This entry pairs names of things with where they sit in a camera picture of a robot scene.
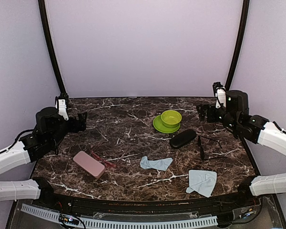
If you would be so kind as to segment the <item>pink glasses case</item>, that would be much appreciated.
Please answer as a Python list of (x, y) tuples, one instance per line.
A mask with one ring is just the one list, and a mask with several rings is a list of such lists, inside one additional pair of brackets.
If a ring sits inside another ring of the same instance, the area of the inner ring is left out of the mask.
[(84, 151), (78, 152), (73, 157), (73, 161), (96, 179), (99, 179), (106, 171), (106, 167), (102, 163)]

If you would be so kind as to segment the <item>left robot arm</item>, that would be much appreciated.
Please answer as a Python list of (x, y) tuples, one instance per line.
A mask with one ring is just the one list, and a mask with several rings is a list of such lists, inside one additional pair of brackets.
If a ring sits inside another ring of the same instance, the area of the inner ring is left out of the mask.
[[(76, 118), (64, 117), (55, 107), (46, 107), (36, 114), (33, 129), (20, 132), (9, 147), (0, 151), (0, 175), (18, 166), (35, 162), (51, 151), (57, 151), (68, 133), (86, 129), (86, 112)], [(54, 208), (58, 198), (44, 178), (24, 181), (0, 181), (0, 202), (39, 199), (47, 208)]]

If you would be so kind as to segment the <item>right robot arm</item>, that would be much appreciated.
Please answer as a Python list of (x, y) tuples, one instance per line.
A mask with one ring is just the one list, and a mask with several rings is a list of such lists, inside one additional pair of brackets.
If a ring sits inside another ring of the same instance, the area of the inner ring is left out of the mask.
[[(286, 156), (286, 130), (260, 115), (250, 115), (248, 95), (239, 90), (216, 88), (215, 104), (196, 107), (201, 121), (220, 122), (234, 137), (271, 148)], [(286, 173), (271, 176), (251, 176), (234, 195), (234, 203), (244, 207), (252, 196), (286, 193)]]

